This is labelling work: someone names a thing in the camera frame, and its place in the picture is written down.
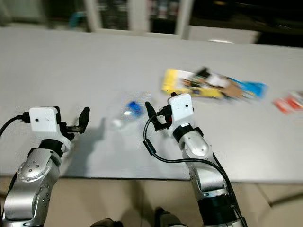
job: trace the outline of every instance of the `tiled floor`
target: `tiled floor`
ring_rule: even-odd
[[[1,192],[8,185],[9,178],[1,178]],[[249,227],[302,226],[303,200],[272,209],[267,200],[302,192],[303,185],[234,183],[233,187]],[[104,218],[121,220],[125,227],[150,227],[158,206],[190,227],[202,226],[190,182],[60,179],[45,227],[88,227]]]

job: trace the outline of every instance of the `gray tabletop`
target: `gray tabletop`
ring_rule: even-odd
[[[164,106],[167,68],[202,66],[269,86],[259,102],[193,100],[195,122],[231,181],[303,183],[303,115],[284,115],[272,104],[303,89],[302,49],[0,28],[0,125],[40,105],[60,106],[62,119],[72,124],[89,106],[87,131],[64,155],[64,176],[188,179],[184,164],[148,154],[146,116],[121,131],[109,125],[131,91],[148,91],[155,106]],[[149,134],[159,155],[181,157],[165,132],[151,127]],[[37,145],[28,124],[12,124],[0,139],[0,173],[13,174]]]

